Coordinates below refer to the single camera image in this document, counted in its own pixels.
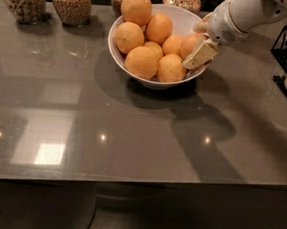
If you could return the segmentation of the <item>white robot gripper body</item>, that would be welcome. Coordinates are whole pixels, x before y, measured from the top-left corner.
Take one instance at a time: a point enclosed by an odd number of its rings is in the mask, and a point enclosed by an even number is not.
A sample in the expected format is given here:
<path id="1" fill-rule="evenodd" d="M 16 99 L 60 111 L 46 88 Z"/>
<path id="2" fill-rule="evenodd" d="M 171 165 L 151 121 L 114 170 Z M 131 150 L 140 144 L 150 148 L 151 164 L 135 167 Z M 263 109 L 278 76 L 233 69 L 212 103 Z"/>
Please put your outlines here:
<path id="1" fill-rule="evenodd" d="M 210 14 L 207 33 L 218 44 L 233 44 L 245 39 L 248 34 L 240 31 L 231 18 L 229 6 L 234 0 L 225 0 Z"/>

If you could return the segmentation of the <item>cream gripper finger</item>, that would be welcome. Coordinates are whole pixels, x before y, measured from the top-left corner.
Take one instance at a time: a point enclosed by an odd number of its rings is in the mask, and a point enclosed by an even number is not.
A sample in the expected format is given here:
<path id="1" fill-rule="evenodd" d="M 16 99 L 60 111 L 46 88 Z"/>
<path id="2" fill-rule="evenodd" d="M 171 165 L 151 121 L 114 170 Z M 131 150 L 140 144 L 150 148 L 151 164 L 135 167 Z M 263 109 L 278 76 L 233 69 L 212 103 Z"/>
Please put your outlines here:
<path id="1" fill-rule="evenodd" d="M 187 69 L 197 69 L 211 61 L 218 53 L 218 44 L 212 39 L 199 38 L 193 51 L 183 61 L 183 66 Z"/>
<path id="2" fill-rule="evenodd" d="M 205 15 L 199 22 L 193 25 L 193 31 L 196 33 L 208 33 L 209 20 L 212 13 Z"/>

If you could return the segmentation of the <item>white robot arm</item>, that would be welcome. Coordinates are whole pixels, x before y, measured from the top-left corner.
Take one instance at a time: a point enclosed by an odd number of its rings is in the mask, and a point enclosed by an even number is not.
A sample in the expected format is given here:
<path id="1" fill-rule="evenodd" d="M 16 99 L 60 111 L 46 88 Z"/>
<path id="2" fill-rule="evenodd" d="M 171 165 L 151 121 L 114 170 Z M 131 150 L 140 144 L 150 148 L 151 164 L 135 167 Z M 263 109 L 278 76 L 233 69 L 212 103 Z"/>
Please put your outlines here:
<path id="1" fill-rule="evenodd" d="M 287 0 L 224 0 L 193 26 L 194 32 L 209 37 L 199 39 L 183 66 L 197 69 L 216 56 L 219 45 L 240 42 L 254 28 L 286 17 Z"/>

